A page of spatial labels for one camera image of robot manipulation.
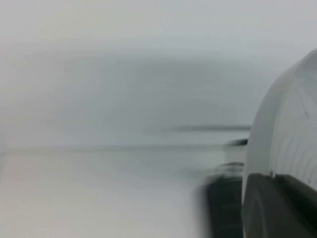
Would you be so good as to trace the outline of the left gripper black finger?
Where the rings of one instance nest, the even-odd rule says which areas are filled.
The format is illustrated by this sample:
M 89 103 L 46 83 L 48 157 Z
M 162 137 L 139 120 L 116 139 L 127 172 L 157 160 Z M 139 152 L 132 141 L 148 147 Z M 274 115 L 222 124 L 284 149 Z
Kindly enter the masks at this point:
M 243 231 L 246 238 L 315 238 L 317 191 L 292 176 L 250 174 Z

